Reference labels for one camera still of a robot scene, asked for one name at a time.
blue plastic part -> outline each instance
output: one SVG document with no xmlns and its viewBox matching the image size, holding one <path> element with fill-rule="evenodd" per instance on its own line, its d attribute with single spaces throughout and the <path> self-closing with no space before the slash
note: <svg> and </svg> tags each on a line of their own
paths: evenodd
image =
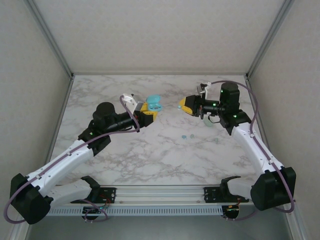
<svg viewBox="0 0 320 240">
<path fill-rule="evenodd" d="M 161 96 L 150 95 L 146 98 L 146 103 L 148 104 L 148 111 L 160 112 L 162 110 L 162 105 L 159 103 Z"/>
</svg>

marble table surface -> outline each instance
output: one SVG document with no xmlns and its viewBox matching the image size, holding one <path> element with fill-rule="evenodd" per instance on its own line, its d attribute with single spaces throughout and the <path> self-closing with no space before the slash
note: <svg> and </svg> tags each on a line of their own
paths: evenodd
<svg viewBox="0 0 320 240">
<path fill-rule="evenodd" d="M 197 94 L 199 83 L 218 80 L 245 83 L 243 76 L 77 75 L 51 159 L 87 128 L 99 103 L 111 102 L 117 113 L 123 113 L 121 94 L 143 98 L 159 94 L 163 110 L 156 122 L 140 133 L 112 135 L 102 152 L 74 169 L 60 184 L 86 175 L 101 185 L 215 185 L 235 175 L 255 179 L 244 151 L 220 124 L 208 127 L 200 118 L 178 109 L 182 98 Z M 219 100 L 220 86 L 211 87 L 208 99 Z M 240 108 L 252 118 L 249 94 L 239 89 Z"/>
</svg>

